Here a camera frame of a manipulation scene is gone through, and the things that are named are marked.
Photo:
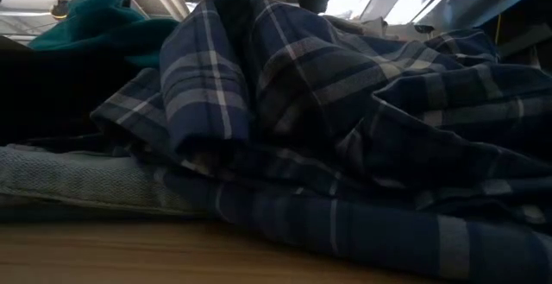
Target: wood grain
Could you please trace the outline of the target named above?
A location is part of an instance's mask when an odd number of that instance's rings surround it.
[[[227,224],[0,227],[2,283],[428,283],[266,242]]]

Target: teal towel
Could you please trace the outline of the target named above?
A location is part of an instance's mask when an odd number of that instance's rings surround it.
[[[146,20],[124,0],[72,0],[67,18],[28,46],[34,50],[112,49],[140,67],[159,66],[159,51],[177,22]]]

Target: flannel shirt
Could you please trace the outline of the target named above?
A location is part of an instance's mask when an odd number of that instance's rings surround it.
[[[389,41],[204,0],[92,113],[195,207],[372,266],[552,281],[552,79],[480,31]]]

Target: light blue towel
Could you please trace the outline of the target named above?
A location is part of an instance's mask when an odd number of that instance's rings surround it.
[[[114,211],[203,216],[179,195],[168,191],[156,180],[158,177],[129,157],[1,147],[0,207],[46,200]]]

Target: dark object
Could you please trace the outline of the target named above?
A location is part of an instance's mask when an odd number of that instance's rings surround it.
[[[89,113],[139,71],[106,50],[2,50],[0,67],[0,145],[97,132]]]
[[[502,60],[522,63],[534,46],[549,41],[552,37],[551,0],[522,0],[502,12],[500,31],[497,36],[499,16],[482,24],[480,28],[491,37],[497,37],[497,44]],[[538,52],[541,63],[550,62],[545,57],[548,52]]]
[[[63,20],[67,17],[67,14],[69,13],[68,3],[68,0],[58,0],[58,3],[56,3],[50,10],[50,13],[54,19]]]
[[[414,25],[414,29],[420,34],[430,34],[435,30],[435,28],[430,25]]]
[[[146,214],[137,211],[105,210],[54,202],[33,203],[4,207],[0,210],[0,223],[59,223],[86,221],[163,221],[182,220],[182,217],[163,214]]]

